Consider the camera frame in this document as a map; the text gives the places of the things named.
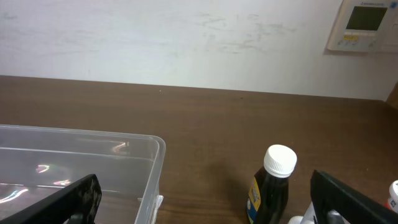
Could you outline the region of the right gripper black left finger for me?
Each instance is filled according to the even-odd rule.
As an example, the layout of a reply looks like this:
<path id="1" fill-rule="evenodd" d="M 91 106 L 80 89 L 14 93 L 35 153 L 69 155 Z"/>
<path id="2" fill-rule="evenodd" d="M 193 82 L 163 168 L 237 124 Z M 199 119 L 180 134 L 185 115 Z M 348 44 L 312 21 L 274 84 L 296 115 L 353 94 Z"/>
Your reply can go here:
<path id="1" fill-rule="evenodd" d="M 1 224 L 94 224 L 101 197 L 97 176 L 89 174 L 1 220 Z"/>

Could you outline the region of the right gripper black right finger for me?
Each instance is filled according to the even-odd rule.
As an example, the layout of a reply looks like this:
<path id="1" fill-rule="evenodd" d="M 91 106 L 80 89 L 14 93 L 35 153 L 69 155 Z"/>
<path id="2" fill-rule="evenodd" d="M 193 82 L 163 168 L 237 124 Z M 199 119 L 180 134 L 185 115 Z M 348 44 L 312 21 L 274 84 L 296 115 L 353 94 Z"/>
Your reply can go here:
<path id="1" fill-rule="evenodd" d="M 397 224 L 397 213 L 324 171 L 313 171 L 310 196 L 316 223 Z"/>

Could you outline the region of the white pump lotion bottle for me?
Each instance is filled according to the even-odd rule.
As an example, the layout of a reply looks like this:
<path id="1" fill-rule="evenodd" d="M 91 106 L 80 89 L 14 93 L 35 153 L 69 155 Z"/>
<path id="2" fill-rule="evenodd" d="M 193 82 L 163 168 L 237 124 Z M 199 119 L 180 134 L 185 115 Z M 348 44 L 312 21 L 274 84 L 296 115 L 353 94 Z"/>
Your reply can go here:
<path id="1" fill-rule="evenodd" d="M 287 224 L 317 224 L 317 217 L 313 203 L 310 204 L 304 216 L 294 216 Z"/>

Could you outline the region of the orange tube white cap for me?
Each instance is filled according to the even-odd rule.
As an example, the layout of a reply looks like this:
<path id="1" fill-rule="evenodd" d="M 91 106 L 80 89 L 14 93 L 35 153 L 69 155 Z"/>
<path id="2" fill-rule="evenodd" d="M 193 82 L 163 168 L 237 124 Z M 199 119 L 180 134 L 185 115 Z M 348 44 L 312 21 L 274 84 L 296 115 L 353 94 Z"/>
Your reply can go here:
<path id="1" fill-rule="evenodd" d="M 395 180 L 389 186 L 389 197 L 385 202 L 385 207 L 398 213 L 398 180 Z"/>

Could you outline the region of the dark syrup bottle white cap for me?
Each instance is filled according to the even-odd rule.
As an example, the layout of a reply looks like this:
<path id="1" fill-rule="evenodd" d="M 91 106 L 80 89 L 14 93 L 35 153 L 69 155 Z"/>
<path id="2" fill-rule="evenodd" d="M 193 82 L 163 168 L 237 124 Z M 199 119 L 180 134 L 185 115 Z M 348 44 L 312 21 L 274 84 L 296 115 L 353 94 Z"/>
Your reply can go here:
<path id="1" fill-rule="evenodd" d="M 279 223 L 289 199 L 289 177 L 297 163 L 289 147 L 268 147 L 263 166 L 255 173 L 248 192 L 246 212 L 250 223 Z"/>

